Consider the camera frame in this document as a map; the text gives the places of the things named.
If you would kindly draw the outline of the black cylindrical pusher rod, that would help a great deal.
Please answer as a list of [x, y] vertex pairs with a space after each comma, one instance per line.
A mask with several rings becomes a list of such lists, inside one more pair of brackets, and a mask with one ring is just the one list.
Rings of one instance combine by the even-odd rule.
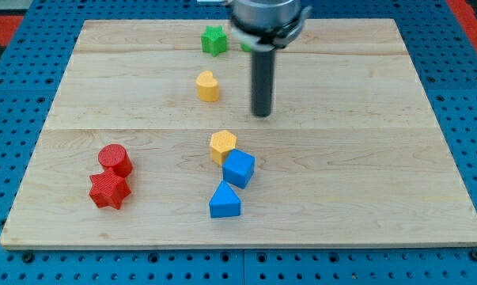
[[254, 116], [271, 114], [275, 50], [253, 51], [251, 55], [251, 110]]

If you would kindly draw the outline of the green block behind arm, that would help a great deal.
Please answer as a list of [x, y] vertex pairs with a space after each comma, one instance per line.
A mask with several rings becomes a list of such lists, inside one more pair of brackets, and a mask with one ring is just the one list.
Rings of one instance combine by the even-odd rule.
[[245, 44], [245, 43], [241, 43], [241, 44], [240, 44], [240, 48], [241, 48], [241, 50], [244, 51], [244, 52], [251, 52], [251, 51], [252, 51], [252, 49], [251, 49], [247, 44]]

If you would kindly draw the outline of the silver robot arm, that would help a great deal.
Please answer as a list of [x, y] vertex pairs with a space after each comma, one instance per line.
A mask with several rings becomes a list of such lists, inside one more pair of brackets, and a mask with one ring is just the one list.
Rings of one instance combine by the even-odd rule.
[[276, 51], [301, 34], [312, 13], [300, 0], [232, 0], [230, 26], [239, 42], [251, 50], [251, 112], [268, 117], [274, 100]]

